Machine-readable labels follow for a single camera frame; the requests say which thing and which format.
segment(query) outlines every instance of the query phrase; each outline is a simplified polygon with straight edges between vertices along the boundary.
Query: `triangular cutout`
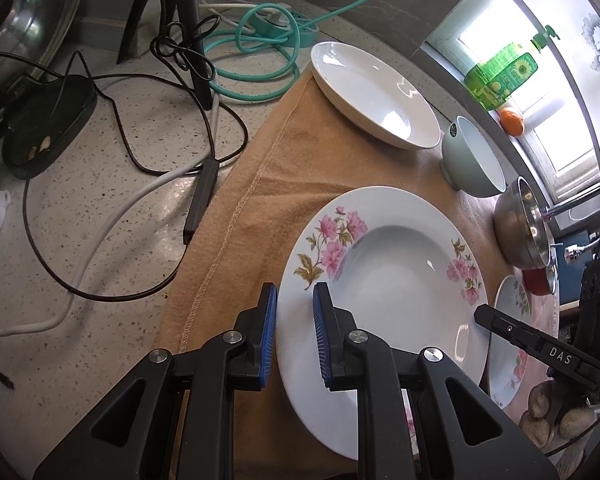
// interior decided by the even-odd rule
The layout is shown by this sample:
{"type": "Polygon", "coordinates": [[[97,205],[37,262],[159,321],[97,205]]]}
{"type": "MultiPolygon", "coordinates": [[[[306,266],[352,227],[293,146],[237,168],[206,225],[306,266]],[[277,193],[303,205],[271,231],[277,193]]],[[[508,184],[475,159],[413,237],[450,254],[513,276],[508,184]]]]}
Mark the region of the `triangular cutout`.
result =
{"type": "Polygon", "coordinates": [[[468,446],[477,446],[502,434],[500,425],[469,395],[462,384],[454,379],[447,379],[445,384],[468,446]]]}
{"type": "Polygon", "coordinates": [[[145,386],[145,380],[137,380],[120,395],[115,404],[109,406],[91,427],[91,436],[114,446],[123,447],[136,419],[145,386]]]}

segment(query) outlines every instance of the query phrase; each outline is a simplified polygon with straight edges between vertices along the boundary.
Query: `white plate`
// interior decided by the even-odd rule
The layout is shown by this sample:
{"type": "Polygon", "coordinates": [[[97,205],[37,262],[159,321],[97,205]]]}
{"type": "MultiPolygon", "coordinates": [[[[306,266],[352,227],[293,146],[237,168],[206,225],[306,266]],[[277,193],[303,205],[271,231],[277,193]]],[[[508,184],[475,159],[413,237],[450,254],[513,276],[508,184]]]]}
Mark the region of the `white plate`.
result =
{"type": "Polygon", "coordinates": [[[325,446],[358,456],[355,392],[324,387],[312,285],[328,282],[336,306],[394,348],[437,346],[475,382],[488,332],[474,323],[486,303],[482,275],[453,224],[435,207],[393,187],[363,187],[328,203],[298,238],[278,293],[276,352],[286,394],[325,446]]]}
{"type": "Polygon", "coordinates": [[[350,121],[397,148],[422,150],[440,142],[440,126],[415,87],[377,57],[325,41],[311,49],[314,78],[350,121]]]}
{"type": "MultiPolygon", "coordinates": [[[[507,276],[496,296],[496,310],[531,325],[531,303],[525,287],[513,275],[507,276]]],[[[498,336],[491,338],[489,348],[489,393],[491,400],[506,408],[516,395],[525,374],[527,355],[498,336]]]]}

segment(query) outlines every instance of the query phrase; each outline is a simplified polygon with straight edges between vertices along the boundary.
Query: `dish soap bottle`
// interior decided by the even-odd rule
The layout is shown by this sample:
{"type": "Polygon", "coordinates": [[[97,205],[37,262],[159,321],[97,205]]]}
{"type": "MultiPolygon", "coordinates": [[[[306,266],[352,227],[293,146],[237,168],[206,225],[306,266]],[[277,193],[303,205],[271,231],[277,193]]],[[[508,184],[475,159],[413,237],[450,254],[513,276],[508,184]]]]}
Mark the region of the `dish soap bottle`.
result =
{"type": "Polygon", "coordinates": [[[509,43],[486,63],[478,63],[469,70],[464,84],[485,110],[503,105],[513,91],[538,70],[531,53],[546,47],[549,36],[560,39],[547,25],[526,48],[519,43],[509,43]]]}

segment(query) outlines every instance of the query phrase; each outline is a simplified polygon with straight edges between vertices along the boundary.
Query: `floral plate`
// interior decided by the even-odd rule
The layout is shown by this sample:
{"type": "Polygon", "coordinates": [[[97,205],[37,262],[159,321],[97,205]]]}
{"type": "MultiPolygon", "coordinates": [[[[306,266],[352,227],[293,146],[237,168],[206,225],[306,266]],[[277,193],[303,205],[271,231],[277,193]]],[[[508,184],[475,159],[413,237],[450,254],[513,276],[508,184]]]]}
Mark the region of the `floral plate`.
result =
{"type": "Polygon", "coordinates": [[[276,351],[286,394],[325,446],[356,459],[355,392],[330,392],[320,375],[312,289],[327,282],[334,304],[394,348],[437,346],[475,382],[488,332],[474,323],[487,302],[474,256],[453,224],[420,197],[392,187],[349,191],[309,222],[278,293],[276,351]]]}
{"type": "MultiPolygon", "coordinates": [[[[496,295],[496,310],[531,325],[531,303],[525,287],[515,276],[507,276],[496,295]]],[[[498,336],[489,348],[489,393],[491,400],[506,408],[516,395],[526,369],[526,352],[498,336]]]]}

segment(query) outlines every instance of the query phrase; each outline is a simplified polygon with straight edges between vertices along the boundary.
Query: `teal extension cord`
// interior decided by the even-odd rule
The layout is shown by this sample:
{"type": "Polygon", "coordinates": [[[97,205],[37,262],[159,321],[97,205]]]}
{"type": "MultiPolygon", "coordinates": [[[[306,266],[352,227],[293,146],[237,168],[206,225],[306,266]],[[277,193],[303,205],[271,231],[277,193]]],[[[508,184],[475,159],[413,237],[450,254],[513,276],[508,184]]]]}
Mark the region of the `teal extension cord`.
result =
{"type": "Polygon", "coordinates": [[[269,46],[275,48],[286,58],[286,65],[282,68],[276,70],[275,72],[270,72],[267,74],[261,75],[247,75],[247,74],[238,74],[234,72],[230,72],[229,70],[224,70],[222,68],[216,67],[216,72],[218,75],[226,77],[228,79],[233,79],[236,81],[248,81],[248,82],[267,82],[272,81],[273,79],[279,78],[282,75],[285,75],[289,71],[293,71],[293,77],[291,81],[285,85],[284,87],[270,92],[268,94],[256,94],[256,95],[246,95],[239,94],[237,92],[233,92],[226,88],[221,87],[216,81],[210,83],[211,88],[226,97],[230,97],[232,99],[236,99],[238,101],[247,101],[247,102],[262,102],[269,101],[272,99],[276,99],[286,93],[292,85],[296,82],[298,77],[300,76],[300,70],[296,65],[296,59],[298,59],[298,53],[300,51],[300,30],[304,28],[311,27],[322,20],[327,20],[328,18],[332,18],[333,16],[337,16],[342,14],[343,12],[347,12],[348,10],[354,9],[357,6],[367,3],[369,0],[357,0],[347,6],[344,6],[340,9],[332,10],[331,12],[327,12],[322,16],[318,16],[318,18],[314,18],[313,20],[309,20],[308,22],[303,23],[302,25],[298,25],[295,18],[292,16],[291,12],[285,9],[278,4],[260,4],[258,6],[253,7],[253,9],[249,9],[244,13],[244,16],[238,23],[238,27],[236,30],[216,30],[211,35],[210,38],[214,36],[225,36],[225,38],[221,38],[219,40],[215,40],[205,45],[205,53],[211,51],[215,47],[224,44],[235,42],[235,46],[238,51],[243,54],[252,54],[255,52],[259,52],[264,48],[269,46]],[[256,33],[248,33],[245,32],[244,26],[249,21],[250,17],[253,16],[256,12],[263,9],[275,9],[284,14],[288,20],[291,30],[284,32],[278,38],[265,38],[256,33]],[[286,43],[289,40],[289,36],[292,35],[293,47],[291,53],[286,51],[282,47],[282,43],[286,43]],[[257,43],[255,46],[246,46],[245,43],[257,43]]]}

